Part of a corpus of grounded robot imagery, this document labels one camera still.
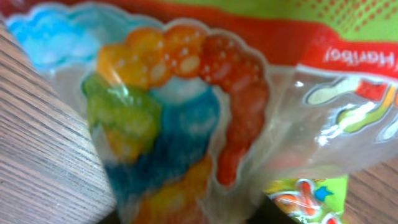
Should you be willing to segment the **green Haribo gummy bag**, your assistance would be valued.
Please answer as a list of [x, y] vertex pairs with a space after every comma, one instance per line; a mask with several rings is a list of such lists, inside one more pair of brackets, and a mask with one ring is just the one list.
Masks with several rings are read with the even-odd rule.
[[397, 153], [397, 2], [2, 1], [120, 223], [341, 223]]

